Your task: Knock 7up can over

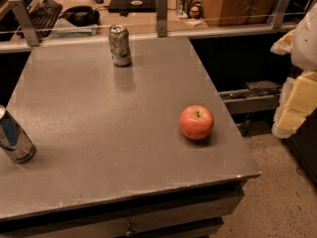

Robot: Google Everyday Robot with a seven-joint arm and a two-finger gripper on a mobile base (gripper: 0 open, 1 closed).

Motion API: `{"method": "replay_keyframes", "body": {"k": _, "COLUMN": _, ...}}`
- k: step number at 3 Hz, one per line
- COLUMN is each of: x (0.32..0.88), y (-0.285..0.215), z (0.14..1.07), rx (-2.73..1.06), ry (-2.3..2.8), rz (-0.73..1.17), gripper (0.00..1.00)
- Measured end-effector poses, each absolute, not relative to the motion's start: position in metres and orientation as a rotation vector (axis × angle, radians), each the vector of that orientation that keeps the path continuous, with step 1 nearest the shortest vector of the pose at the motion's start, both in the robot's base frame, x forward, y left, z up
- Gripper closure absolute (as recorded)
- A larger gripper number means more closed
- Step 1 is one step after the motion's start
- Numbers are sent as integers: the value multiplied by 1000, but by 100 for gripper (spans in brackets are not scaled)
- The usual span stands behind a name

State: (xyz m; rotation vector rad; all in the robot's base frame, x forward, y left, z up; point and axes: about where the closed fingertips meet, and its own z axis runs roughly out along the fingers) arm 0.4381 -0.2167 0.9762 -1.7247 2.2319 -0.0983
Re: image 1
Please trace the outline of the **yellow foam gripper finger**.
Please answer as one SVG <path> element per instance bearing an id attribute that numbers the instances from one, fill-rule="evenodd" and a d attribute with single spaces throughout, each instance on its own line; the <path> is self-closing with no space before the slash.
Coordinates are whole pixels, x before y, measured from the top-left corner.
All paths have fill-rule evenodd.
<path id="1" fill-rule="evenodd" d="M 280 139 L 289 138 L 316 109 L 317 72 L 304 71 L 297 78 L 289 77 L 280 93 L 272 134 Z"/>
<path id="2" fill-rule="evenodd" d="M 283 35 L 277 42 L 275 42 L 270 51 L 276 55 L 284 56 L 289 54 L 291 51 L 291 43 L 294 35 L 294 30 L 289 31 L 287 34 Z"/>

